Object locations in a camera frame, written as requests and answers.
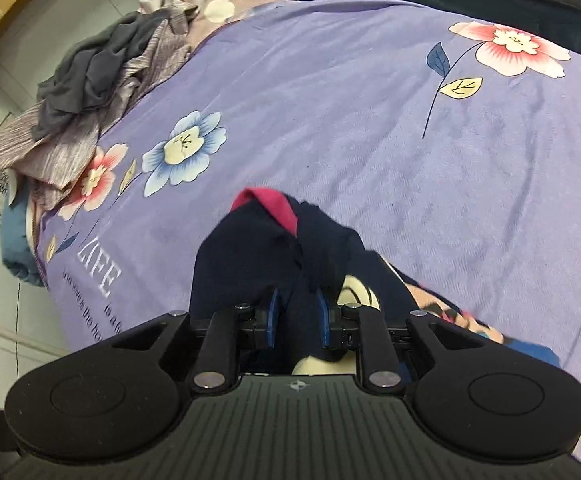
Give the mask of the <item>navy pink cartoon shirt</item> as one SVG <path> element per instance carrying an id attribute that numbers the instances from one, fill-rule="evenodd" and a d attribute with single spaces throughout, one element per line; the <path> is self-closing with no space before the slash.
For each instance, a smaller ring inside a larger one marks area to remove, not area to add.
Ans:
<path id="1" fill-rule="evenodd" d="M 274 347 L 289 367 L 345 359 L 345 351 L 322 347 L 318 289 L 338 306 L 373 307 L 389 323 L 401 325 L 412 311 L 424 310 L 548 364 L 559 363 L 552 349 L 508 337 L 420 285 L 318 206 L 273 188 L 245 188 L 198 249 L 190 313 L 195 320 L 209 320 L 236 304 L 258 306 L 273 288 L 280 292 Z"/>

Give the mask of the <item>purple floral bed sheet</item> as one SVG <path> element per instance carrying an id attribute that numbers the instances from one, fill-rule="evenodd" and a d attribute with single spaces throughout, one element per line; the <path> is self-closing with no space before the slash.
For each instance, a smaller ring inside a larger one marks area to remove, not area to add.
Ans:
<path id="1" fill-rule="evenodd" d="M 581 382 L 581 55 L 390 0 L 228 20 L 41 223 L 69 347 L 186 309 L 197 249 L 244 188 L 319 206 Z"/>

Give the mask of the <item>teal crumpled blanket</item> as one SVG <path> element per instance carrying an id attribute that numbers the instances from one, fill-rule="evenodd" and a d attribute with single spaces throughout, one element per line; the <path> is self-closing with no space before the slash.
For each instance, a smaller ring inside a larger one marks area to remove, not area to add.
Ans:
<path id="1" fill-rule="evenodd" d="M 18 188 L 14 200 L 4 202 L 0 225 L 1 259 L 3 266 L 15 278 L 29 285 L 43 287 L 36 256 L 29 244 L 27 210 L 29 205 L 29 185 Z"/>

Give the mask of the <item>dark grey crumpled garment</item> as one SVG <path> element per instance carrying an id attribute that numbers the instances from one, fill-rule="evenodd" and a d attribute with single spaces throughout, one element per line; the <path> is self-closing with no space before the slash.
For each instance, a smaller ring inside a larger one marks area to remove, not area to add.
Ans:
<path id="1" fill-rule="evenodd" d="M 150 14 L 131 12 L 73 46 L 54 74 L 38 85 L 40 110 L 31 129 L 33 140 L 54 136 L 77 116 L 107 104 L 123 65 L 146 50 L 154 31 L 168 16 L 164 9 Z"/>

